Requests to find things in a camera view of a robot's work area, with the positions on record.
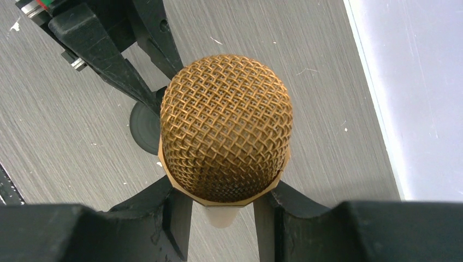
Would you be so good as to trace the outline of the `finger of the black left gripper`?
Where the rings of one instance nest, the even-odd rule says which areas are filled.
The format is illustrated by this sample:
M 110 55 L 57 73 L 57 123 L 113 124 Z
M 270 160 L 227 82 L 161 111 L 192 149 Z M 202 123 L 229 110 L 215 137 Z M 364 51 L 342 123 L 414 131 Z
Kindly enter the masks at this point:
M 137 102 L 154 108 L 152 91 L 132 64 L 122 56 L 97 17 L 86 12 L 84 18 L 83 22 L 78 23 L 69 17 L 60 21 L 55 18 L 49 27 L 106 83 Z
M 170 30 L 162 0 L 128 1 L 128 18 L 139 47 L 169 79 L 184 65 Z

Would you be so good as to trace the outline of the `black stand with clip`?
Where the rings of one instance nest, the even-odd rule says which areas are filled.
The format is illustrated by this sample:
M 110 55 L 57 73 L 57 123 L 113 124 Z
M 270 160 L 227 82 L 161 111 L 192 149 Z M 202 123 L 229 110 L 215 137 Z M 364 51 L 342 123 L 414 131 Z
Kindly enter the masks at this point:
M 158 155 L 160 140 L 161 103 L 167 86 L 153 91 L 154 108 L 149 108 L 141 102 L 135 103 L 129 118 L 129 129 L 134 141 L 144 151 Z

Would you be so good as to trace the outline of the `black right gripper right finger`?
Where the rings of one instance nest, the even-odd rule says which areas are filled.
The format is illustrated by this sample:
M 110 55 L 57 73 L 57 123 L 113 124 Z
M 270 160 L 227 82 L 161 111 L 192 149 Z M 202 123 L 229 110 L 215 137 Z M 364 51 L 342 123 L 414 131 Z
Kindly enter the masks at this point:
M 462 261 L 462 204 L 344 201 L 288 184 L 254 204 L 261 261 Z

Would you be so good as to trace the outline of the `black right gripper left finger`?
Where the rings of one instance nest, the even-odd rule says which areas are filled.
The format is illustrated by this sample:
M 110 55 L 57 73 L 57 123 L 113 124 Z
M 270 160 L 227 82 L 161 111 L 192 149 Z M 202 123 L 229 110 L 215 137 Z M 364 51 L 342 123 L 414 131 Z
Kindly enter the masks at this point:
M 192 200 L 162 177 L 109 211 L 1 207 L 1 261 L 186 261 Z

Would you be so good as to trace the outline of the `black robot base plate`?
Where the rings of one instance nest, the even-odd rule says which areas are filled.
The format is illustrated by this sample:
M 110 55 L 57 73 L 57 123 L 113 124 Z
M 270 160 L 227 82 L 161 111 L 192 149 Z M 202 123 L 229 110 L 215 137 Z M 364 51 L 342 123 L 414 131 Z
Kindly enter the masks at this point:
M 1 165 L 1 205 L 24 205 L 25 201 Z

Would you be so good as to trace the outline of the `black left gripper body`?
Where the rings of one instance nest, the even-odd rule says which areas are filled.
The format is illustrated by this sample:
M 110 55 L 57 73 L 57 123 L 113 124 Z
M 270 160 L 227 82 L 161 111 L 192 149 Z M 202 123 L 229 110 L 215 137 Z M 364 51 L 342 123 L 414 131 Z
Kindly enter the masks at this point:
M 127 1 L 15 1 L 15 5 L 30 20 L 64 48 L 61 56 L 77 71 L 87 67 L 71 48 L 64 44 L 49 27 L 50 22 L 65 17 L 75 23 L 83 22 L 86 12 L 95 15 L 120 52 L 135 43 L 135 36 L 128 20 Z

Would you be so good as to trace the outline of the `gold microphone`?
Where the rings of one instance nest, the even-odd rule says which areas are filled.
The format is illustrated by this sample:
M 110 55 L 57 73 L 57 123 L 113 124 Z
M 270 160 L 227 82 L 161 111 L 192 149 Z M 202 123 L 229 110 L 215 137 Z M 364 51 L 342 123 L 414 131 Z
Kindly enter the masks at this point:
M 181 69 L 164 93 L 160 121 L 158 156 L 170 183 L 216 228 L 276 188 L 290 159 L 290 95 L 252 58 L 212 55 Z

